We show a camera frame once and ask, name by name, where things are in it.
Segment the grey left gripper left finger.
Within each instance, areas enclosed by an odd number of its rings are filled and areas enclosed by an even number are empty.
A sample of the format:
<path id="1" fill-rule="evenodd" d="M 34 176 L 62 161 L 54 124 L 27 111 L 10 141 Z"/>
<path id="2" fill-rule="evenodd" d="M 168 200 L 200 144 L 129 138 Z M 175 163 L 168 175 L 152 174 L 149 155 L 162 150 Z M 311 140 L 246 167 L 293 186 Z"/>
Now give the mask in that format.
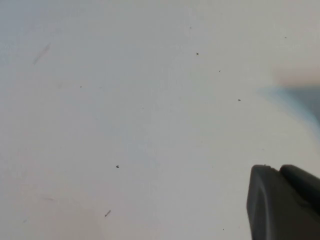
<path id="1" fill-rule="evenodd" d="M 246 209 L 253 240 L 320 238 L 320 215 L 270 166 L 251 168 Z"/>

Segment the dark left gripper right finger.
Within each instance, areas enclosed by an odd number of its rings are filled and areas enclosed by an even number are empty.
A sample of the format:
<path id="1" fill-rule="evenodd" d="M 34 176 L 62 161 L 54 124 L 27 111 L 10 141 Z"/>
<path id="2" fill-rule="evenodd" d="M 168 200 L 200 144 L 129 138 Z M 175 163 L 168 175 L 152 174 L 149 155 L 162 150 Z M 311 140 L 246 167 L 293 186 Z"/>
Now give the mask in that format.
<path id="1" fill-rule="evenodd" d="M 280 173 L 295 191 L 320 214 L 320 179 L 291 164 L 283 165 Z"/>

